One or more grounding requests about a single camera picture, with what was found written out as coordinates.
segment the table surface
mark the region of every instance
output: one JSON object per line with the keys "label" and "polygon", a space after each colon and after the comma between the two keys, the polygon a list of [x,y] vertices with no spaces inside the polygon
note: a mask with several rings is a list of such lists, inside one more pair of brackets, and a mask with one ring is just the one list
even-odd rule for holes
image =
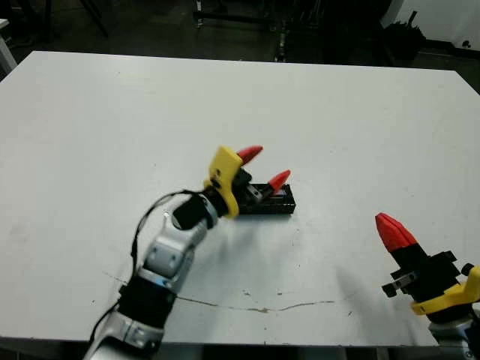
{"label": "table surface", "polygon": [[433,345],[380,289],[374,215],[480,257],[480,97],[455,72],[33,52],[0,108],[0,336],[86,340],[140,215],[199,188],[219,144],[264,145],[247,169],[290,168],[297,209],[209,233],[167,342]]}

